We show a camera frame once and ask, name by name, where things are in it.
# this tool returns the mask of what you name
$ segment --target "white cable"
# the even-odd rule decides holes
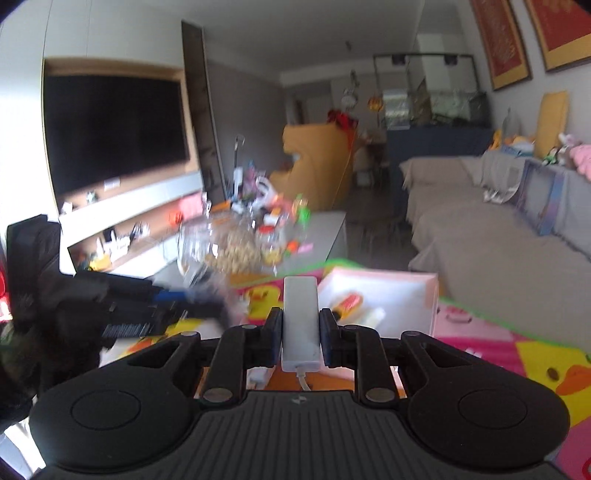
[[[295,374],[298,379],[298,382],[300,382],[301,389],[305,392],[311,391],[310,387],[308,386],[308,383],[306,383],[306,372],[304,372],[302,369],[298,367],[295,371]]]

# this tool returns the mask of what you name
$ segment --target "white box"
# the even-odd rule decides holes
[[[363,303],[355,316],[382,308],[386,312],[375,328],[385,338],[400,338],[402,332],[433,331],[439,297],[437,274],[335,268],[318,285],[318,307],[332,309],[348,293],[359,293]],[[322,373],[353,379],[348,368],[323,367]]]

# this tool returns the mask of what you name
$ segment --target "red painting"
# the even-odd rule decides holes
[[[591,15],[573,0],[527,0],[546,70],[591,57]]]
[[[508,0],[471,0],[495,90],[531,78],[521,34]]]

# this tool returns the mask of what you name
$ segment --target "tv screen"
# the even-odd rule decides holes
[[[43,111],[56,196],[189,159],[179,82],[47,76]]]

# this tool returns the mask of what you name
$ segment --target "door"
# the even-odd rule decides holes
[[[226,200],[225,179],[222,174],[209,96],[209,80],[201,28],[183,22],[183,51],[189,109],[199,152],[203,188],[215,205]]]

